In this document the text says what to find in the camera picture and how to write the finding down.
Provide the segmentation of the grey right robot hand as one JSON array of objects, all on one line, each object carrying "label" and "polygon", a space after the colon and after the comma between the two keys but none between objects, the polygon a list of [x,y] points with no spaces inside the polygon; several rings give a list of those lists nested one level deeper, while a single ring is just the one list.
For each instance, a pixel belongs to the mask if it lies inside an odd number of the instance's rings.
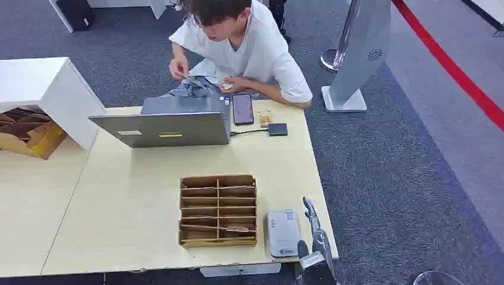
[{"label": "grey right robot hand", "polygon": [[311,252],[304,240],[298,241],[298,257],[301,271],[305,273],[310,269],[322,270],[322,273],[336,281],[336,270],[333,263],[332,250],[327,233],[321,228],[316,209],[310,199],[303,197],[306,207],[305,216],[311,227],[312,245]]}]

